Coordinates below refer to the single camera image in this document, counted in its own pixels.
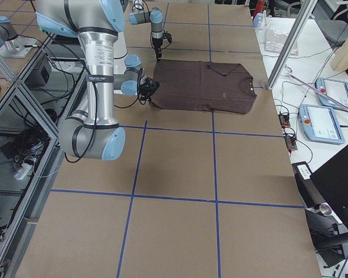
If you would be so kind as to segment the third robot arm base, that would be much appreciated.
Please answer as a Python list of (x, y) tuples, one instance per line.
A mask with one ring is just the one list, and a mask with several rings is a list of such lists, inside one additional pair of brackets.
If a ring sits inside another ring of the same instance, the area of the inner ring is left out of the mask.
[(25, 58), (36, 48), (34, 38), (24, 38), (15, 30), (6, 16), (0, 16), (0, 55), (6, 58)]

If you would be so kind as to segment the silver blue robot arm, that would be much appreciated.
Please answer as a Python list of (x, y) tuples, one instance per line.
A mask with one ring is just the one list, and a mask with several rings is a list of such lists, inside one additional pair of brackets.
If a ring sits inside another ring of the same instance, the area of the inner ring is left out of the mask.
[(41, 29), (77, 38), (85, 59), (87, 90), (76, 110), (65, 118), (59, 141), (65, 154), (82, 158), (116, 160), (125, 145), (125, 130), (114, 116), (114, 92), (150, 101), (159, 88), (135, 54), (124, 57), (116, 74), (114, 46), (124, 45), (125, 19), (120, 1), (39, 1)]
[(150, 24), (150, 45), (155, 51), (156, 60), (160, 61), (162, 50), (172, 44), (172, 35), (164, 30), (162, 10), (158, 7), (150, 9), (146, 1), (132, 1), (129, 21), (132, 25)]

